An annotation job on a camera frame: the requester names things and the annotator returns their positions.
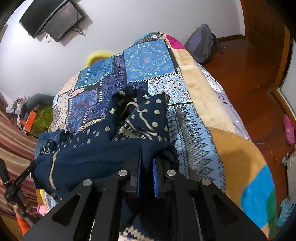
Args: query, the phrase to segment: triangular cutout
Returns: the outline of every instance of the triangular cutout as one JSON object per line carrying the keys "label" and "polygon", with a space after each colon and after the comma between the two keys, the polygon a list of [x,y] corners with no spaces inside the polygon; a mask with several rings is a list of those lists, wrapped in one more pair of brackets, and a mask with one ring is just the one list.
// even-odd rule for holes
{"label": "triangular cutout", "polygon": [[80,199],[80,195],[78,194],[72,197],[66,204],[64,204],[61,207],[59,211],[57,211],[52,216],[52,220],[61,225],[68,226],[71,222],[72,216],[79,202],[79,199]]}
{"label": "triangular cutout", "polygon": [[218,195],[212,195],[214,200],[217,214],[223,226],[227,226],[238,220],[238,217],[234,212],[218,197]]}

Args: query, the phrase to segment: curtain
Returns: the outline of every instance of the curtain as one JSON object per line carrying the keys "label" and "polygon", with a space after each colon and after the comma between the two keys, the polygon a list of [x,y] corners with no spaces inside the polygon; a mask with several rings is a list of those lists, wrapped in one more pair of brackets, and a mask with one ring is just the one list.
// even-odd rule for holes
{"label": "curtain", "polygon": [[[37,139],[27,136],[14,126],[12,114],[7,114],[7,103],[0,93],[0,158],[6,163],[9,176],[16,179],[29,165],[32,159]],[[36,207],[36,188],[29,177],[22,184],[22,193],[29,202]],[[0,181],[0,213],[9,217],[15,217],[4,198],[5,188]]]}

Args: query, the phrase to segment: patchwork blanket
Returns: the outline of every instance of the patchwork blanket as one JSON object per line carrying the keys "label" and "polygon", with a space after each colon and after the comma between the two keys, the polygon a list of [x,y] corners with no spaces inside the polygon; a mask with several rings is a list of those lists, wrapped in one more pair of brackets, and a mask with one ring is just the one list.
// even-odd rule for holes
{"label": "patchwork blanket", "polygon": [[[177,149],[180,172],[194,180],[212,180],[267,237],[273,236],[275,189],[263,156],[236,134],[200,68],[169,35],[146,34],[128,49],[76,74],[55,97],[51,130],[77,134],[104,120],[111,96],[127,85],[152,96],[161,92],[170,96],[169,141]],[[148,95],[143,98],[149,101]]]}

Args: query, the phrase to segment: black screen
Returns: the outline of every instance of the black screen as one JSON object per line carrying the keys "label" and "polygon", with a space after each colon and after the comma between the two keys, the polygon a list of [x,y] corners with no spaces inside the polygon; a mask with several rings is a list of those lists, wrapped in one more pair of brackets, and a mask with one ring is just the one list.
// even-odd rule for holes
{"label": "black screen", "polygon": [[82,17],[79,10],[68,2],[52,16],[44,29],[55,41],[58,41]]}
{"label": "black screen", "polygon": [[32,37],[36,37],[38,31],[48,17],[67,0],[34,0],[20,19],[20,23]]}

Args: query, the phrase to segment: orange box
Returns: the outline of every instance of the orange box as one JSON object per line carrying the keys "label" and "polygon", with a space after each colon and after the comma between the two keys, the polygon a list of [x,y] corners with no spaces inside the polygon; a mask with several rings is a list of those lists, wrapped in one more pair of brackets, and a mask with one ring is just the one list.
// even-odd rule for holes
{"label": "orange box", "polygon": [[31,128],[32,128],[32,125],[34,123],[34,120],[35,120],[36,116],[37,116],[36,112],[34,112],[34,111],[30,112],[29,117],[28,117],[27,122],[26,122],[26,125],[25,125],[25,131],[26,132],[31,131]]}

